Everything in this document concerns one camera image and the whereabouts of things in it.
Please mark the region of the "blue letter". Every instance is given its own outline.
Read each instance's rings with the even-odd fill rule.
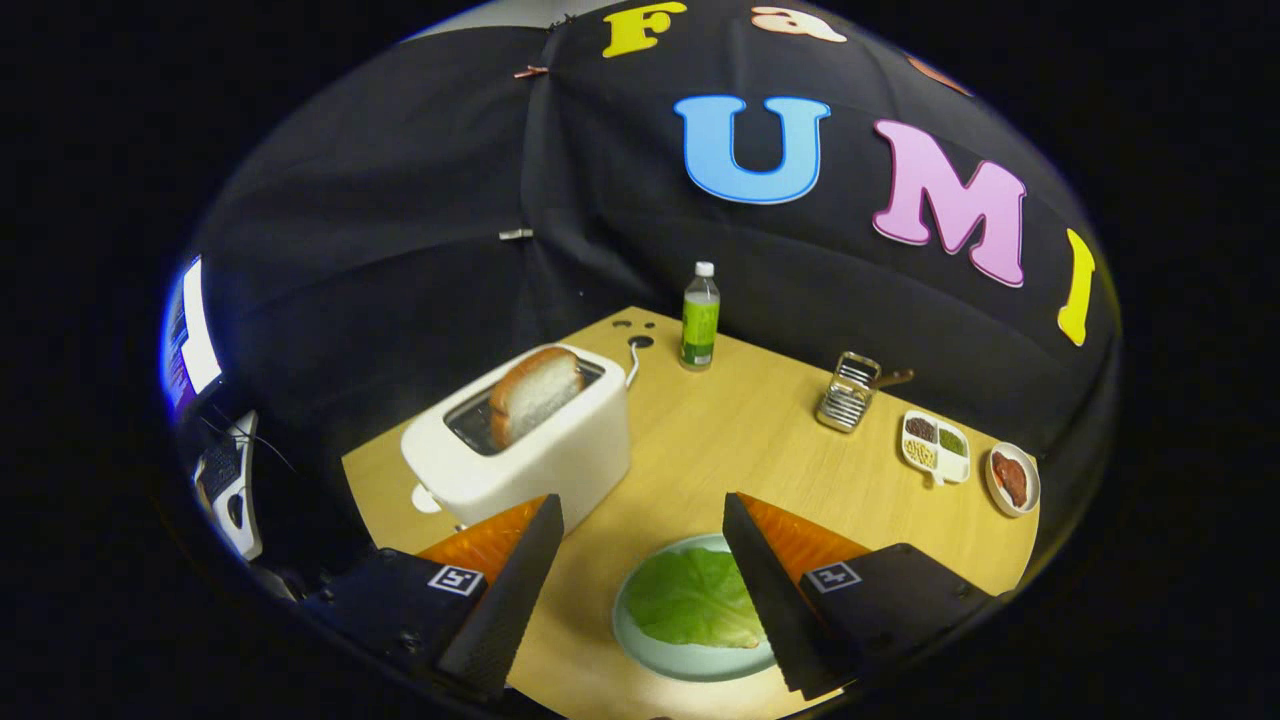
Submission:
[[[769,97],[764,106],[782,118],[782,164],[756,173],[733,160],[733,115],[746,102],[732,95],[699,95],[676,102],[676,113],[685,118],[685,169],[698,187],[754,205],[790,202],[813,190],[822,164],[818,120],[829,115],[831,108],[804,97]]]

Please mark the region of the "monitor screen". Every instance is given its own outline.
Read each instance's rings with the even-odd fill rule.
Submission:
[[[201,266],[197,256],[169,292],[160,372],[174,421],[223,374],[205,322]]]

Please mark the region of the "lettuce leaf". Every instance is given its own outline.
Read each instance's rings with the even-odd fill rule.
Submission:
[[[672,644],[755,647],[764,628],[733,556],[695,547],[645,560],[627,588],[640,632]]]

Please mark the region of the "white toaster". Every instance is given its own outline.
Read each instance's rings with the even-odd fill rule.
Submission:
[[[577,355],[582,392],[506,450],[493,443],[489,393],[544,347],[550,346],[535,347],[433,405],[401,438],[401,452],[426,492],[467,525],[554,492],[568,534],[631,466],[622,368],[570,345],[559,347]]]

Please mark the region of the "sectioned condiment tray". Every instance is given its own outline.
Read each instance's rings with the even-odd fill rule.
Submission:
[[[943,447],[943,433],[950,433],[951,437],[960,441],[961,452]],[[963,483],[969,479],[973,468],[969,438],[955,425],[933,415],[908,410],[902,415],[900,442],[902,459],[906,460],[906,464],[933,475],[934,487],[941,487],[943,482]]]

